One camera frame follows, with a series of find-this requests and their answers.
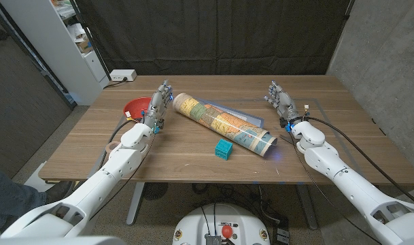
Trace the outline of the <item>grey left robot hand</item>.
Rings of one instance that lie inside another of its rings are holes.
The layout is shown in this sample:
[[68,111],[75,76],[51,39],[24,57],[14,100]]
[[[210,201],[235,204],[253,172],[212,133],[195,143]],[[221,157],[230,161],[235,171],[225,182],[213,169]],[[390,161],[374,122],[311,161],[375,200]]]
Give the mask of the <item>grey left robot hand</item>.
[[149,126],[154,134],[163,128],[165,112],[172,100],[172,86],[168,84],[168,80],[164,80],[152,95],[147,112],[143,116],[143,124]]

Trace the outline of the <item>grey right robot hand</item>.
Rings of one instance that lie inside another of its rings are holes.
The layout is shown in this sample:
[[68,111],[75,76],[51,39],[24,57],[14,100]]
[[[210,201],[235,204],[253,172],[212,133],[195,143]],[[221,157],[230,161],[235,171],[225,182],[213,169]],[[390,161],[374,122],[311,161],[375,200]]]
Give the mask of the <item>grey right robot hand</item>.
[[280,126],[290,131],[292,127],[302,121],[302,116],[298,113],[294,100],[274,80],[271,82],[268,92],[269,96],[265,95],[264,99],[277,110]]

